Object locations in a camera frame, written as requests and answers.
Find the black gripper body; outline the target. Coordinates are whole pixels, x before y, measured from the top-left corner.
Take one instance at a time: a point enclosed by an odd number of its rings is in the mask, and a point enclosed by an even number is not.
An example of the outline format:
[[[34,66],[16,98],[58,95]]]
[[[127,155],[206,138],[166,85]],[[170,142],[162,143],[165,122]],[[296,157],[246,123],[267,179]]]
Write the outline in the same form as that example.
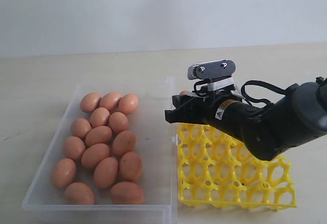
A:
[[[260,108],[222,95],[204,101],[202,121],[243,142],[259,160],[273,160],[273,135],[261,120]]]

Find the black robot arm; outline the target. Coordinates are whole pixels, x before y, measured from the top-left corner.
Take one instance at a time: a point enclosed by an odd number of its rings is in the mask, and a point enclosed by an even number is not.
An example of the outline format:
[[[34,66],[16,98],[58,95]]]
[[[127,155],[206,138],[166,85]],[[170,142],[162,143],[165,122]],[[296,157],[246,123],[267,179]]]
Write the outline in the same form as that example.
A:
[[[165,111],[168,123],[209,125],[243,142],[263,161],[326,135],[325,78],[286,89],[247,81],[247,85],[281,94],[275,103],[250,97],[244,87],[237,89],[231,78],[199,84],[200,90],[172,97],[174,109]]]

